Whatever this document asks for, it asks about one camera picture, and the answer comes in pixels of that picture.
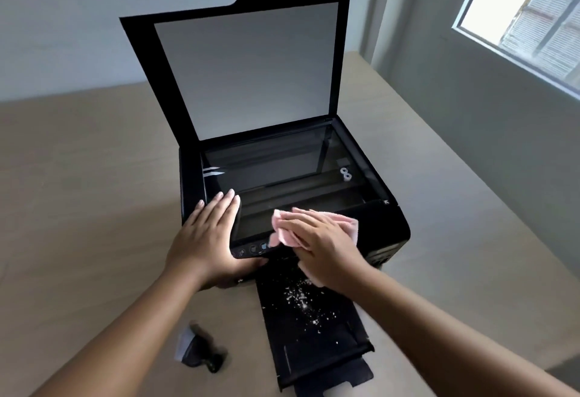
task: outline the scanner lid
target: scanner lid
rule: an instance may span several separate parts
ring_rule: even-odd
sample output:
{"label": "scanner lid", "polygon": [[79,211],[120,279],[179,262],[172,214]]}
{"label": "scanner lid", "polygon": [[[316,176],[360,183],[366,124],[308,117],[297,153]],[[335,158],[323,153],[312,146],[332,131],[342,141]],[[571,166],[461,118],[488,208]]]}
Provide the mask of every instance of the scanner lid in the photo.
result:
{"label": "scanner lid", "polygon": [[349,0],[120,18],[181,147],[337,114]]}

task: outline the cleaning cloth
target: cleaning cloth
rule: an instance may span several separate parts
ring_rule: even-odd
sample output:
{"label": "cleaning cloth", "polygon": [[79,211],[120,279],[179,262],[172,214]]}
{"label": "cleaning cloth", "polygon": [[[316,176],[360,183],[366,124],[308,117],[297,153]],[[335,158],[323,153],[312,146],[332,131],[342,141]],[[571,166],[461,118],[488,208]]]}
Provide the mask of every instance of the cleaning cloth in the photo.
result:
{"label": "cleaning cloth", "polygon": [[[274,210],[274,215],[272,215],[272,227],[274,228],[274,233],[270,235],[270,247],[278,246],[282,243],[288,247],[302,247],[308,250],[308,244],[305,243],[299,236],[297,236],[294,232],[288,231],[287,229],[283,229],[279,227],[279,222],[281,220],[280,211],[278,209]],[[357,244],[357,240],[359,239],[359,221],[355,220],[354,218],[345,217],[344,215],[335,214],[334,212],[320,212],[323,215],[326,215],[331,220],[335,221],[340,228],[346,232],[346,234],[350,237],[354,244]],[[315,278],[312,274],[308,272],[308,269],[304,267],[302,262],[298,263],[298,267],[304,272],[306,276],[312,281],[314,285],[317,287],[322,287],[323,284]]]}

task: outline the window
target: window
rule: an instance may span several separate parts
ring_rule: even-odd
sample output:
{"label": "window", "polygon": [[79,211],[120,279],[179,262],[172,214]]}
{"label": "window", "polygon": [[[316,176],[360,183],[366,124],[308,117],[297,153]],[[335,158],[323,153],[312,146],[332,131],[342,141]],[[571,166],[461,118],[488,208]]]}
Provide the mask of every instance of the window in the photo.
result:
{"label": "window", "polygon": [[580,0],[466,0],[455,27],[580,92]]}

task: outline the wooden table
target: wooden table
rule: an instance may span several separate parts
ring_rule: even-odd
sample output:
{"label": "wooden table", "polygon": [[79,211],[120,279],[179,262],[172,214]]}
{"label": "wooden table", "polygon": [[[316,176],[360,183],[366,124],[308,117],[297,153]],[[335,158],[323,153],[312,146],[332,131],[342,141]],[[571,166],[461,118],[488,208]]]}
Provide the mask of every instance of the wooden table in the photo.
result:
{"label": "wooden table", "polygon": [[[580,352],[580,283],[356,53],[339,114],[411,227],[385,272],[541,367]],[[0,105],[0,395],[32,392],[159,274],[177,152],[147,84]],[[375,378],[340,391],[431,395],[362,318]],[[172,360],[190,320],[229,351],[219,374]],[[196,295],[141,394],[278,395],[255,286]]]}

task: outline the printer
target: printer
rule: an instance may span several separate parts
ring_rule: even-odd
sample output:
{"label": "printer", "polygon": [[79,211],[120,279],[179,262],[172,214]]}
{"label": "printer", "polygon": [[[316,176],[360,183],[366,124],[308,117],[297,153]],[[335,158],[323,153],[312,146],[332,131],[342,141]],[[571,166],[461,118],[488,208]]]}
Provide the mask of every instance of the printer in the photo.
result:
{"label": "printer", "polygon": [[299,397],[371,379],[373,345],[352,301],[310,283],[291,249],[268,247],[273,210],[356,218],[377,268],[410,238],[337,114],[348,11],[349,0],[236,0],[121,18],[178,141],[183,221],[233,188],[232,254],[270,259],[254,278],[280,390]]}

